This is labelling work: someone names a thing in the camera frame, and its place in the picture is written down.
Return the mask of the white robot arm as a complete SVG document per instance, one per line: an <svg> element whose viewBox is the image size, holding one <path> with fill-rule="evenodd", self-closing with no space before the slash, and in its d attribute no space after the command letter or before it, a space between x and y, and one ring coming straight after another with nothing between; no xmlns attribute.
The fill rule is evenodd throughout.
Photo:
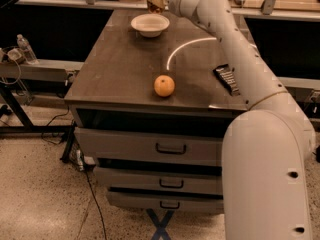
<svg viewBox="0 0 320 240"><path fill-rule="evenodd" d="M313 240L311 122L238 29L228 0L168 0L168 8L217 38L247 107L222 144L226 240Z"/></svg>

